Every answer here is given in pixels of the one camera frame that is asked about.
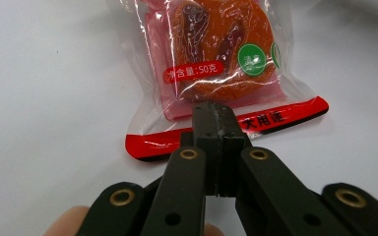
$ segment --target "human hand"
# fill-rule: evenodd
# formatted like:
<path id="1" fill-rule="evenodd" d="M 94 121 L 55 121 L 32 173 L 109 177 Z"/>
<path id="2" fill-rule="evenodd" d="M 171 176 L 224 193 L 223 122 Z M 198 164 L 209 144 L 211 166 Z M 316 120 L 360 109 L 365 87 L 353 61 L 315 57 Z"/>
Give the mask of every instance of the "human hand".
<path id="1" fill-rule="evenodd" d="M 64 212 L 44 233 L 44 236 L 74 236 L 88 213 L 87 206 L 75 206 Z M 204 236 L 223 236 L 212 224 L 205 224 Z"/>

